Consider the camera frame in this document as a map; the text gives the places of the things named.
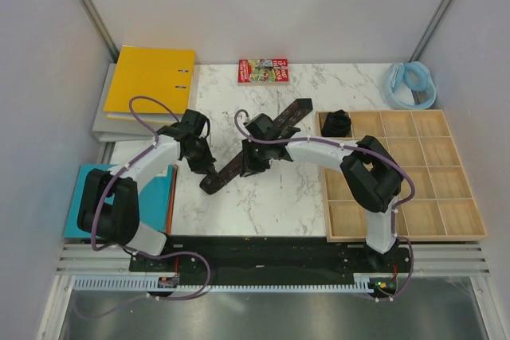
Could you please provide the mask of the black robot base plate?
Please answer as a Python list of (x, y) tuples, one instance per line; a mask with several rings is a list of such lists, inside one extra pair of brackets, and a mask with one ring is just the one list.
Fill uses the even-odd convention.
[(213, 285), (349, 284), (356, 274), (404, 275), (407, 247), (388, 256), (364, 244), (329, 243), (323, 237), (172, 236), (165, 260), (131, 259), (130, 272), (177, 272), (184, 282)]

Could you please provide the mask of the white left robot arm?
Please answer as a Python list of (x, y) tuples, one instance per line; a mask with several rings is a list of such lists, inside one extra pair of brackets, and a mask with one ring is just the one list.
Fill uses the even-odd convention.
[(144, 254), (158, 271), (172, 267), (175, 252), (166, 246), (167, 234), (140, 220), (139, 194), (160, 171), (182, 160), (196, 174), (213, 174), (215, 159), (203, 131), (210, 132), (210, 120), (187, 109), (178, 122), (155, 131), (151, 145), (131, 160), (87, 173), (76, 225), (90, 234), (93, 250), (102, 249), (100, 237)]

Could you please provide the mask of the brown floral patterned tie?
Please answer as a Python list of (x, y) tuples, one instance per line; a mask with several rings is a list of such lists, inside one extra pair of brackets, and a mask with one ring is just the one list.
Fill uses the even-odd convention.
[[(295, 99), (274, 120), (266, 114), (259, 114), (251, 119), (245, 128), (255, 138), (275, 141), (290, 139), (300, 129), (295, 127), (305, 116), (313, 110), (311, 98)], [(244, 139), (242, 149), (218, 173), (205, 176), (199, 187), (212, 195), (234, 180), (237, 176), (248, 177), (265, 172), (270, 168), (270, 159), (284, 159), (290, 161), (290, 156), (284, 144), (260, 144)]]

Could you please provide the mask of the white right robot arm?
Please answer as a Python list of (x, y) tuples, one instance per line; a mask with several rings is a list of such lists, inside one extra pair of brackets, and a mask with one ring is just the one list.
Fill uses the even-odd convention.
[(236, 128), (242, 141), (241, 172), (258, 174), (270, 168), (272, 160), (311, 163), (341, 174), (358, 206), (366, 213), (365, 261), (377, 272), (394, 261), (392, 250), (398, 243), (395, 212), (402, 181), (402, 168), (374, 137), (354, 143), (316, 135), (306, 135), (295, 127), (277, 127), (260, 114)]

